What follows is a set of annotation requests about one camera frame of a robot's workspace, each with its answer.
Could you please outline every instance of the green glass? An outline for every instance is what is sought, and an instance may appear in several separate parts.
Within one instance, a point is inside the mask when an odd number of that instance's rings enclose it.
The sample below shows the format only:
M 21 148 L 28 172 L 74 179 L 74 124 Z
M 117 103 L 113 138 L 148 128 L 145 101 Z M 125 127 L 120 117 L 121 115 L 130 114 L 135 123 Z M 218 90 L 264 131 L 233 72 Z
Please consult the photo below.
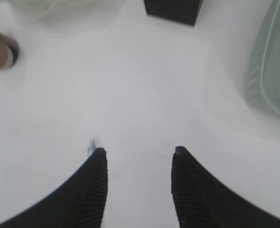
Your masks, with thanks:
M 280 0 L 271 4 L 254 46 L 246 98 L 251 105 L 280 117 Z

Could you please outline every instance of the ribbed texture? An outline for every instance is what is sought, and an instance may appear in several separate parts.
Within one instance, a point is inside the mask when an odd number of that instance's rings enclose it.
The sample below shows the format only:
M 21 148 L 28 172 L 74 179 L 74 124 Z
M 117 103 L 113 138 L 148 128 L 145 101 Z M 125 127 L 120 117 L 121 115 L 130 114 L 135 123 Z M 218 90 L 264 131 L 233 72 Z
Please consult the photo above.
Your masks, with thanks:
M 175 156 L 172 194 L 181 228 L 219 228 L 204 206 L 195 183 L 188 177 L 184 164 Z
M 94 181 L 82 200 L 79 209 L 77 228 L 100 228 L 108 192 L 106 157 L 99 165 Z

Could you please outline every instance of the black box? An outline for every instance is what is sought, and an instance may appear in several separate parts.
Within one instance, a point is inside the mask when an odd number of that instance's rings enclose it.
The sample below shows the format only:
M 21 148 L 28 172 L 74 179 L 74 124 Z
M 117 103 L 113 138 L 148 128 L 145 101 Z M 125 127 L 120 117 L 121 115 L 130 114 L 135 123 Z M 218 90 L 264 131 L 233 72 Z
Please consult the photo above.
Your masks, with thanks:
M 144 0 L 147 14 L 194 26 L 203 0 Z

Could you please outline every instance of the black object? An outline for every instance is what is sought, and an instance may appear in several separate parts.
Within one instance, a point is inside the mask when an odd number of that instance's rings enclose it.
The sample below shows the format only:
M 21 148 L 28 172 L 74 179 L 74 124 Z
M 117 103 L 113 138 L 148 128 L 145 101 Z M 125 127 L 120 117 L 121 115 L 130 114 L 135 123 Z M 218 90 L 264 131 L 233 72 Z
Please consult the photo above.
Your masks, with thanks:
M 203 0 L 144 0 L 147 14 L 194 26 Z
M 212 176 L 184 147 L 177 147 L 172 194 L 181 228 L 280 228 L 259 209 Z
M 106 152 L 96 149 L 60 188 L 0 228 L 99 228 L 107 192 Z

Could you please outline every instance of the white floor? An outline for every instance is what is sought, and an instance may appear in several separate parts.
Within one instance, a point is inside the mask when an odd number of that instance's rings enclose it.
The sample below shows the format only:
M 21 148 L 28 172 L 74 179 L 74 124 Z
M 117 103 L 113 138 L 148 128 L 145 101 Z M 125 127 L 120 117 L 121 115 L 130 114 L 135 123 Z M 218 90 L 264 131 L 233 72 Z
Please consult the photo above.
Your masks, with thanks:
M 280 126 L 242 97 L 270 2 L 205 0 L 195 28 L 147 17 L 142 0 L 42 23 L 0 4 L 0 31 L 22 49 L 0 72 L 0 222 L 63 183 L 94 136 L 108 151 L 105 228 L 179 227 L 178 145 L 280 217 Z

